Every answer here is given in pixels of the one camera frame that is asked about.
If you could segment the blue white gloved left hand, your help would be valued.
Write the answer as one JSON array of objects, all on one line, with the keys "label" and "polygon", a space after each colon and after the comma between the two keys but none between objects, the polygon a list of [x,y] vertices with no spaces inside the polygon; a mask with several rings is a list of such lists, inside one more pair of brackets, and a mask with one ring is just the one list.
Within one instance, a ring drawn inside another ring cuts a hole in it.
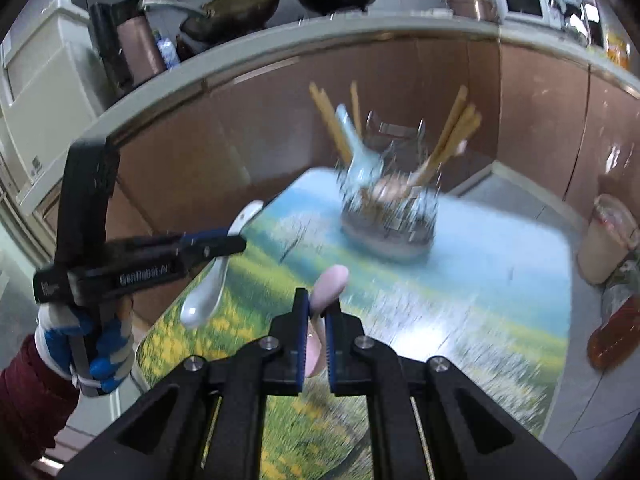
[{"label": "blue white gloved left hand", "polygon": [[75,386],[111,393],[134,362],[131,312],[132,300],[119,300],[113,317],[98,327],[86,312],[45,304],[38,310],[34,333],[38,356]]}]

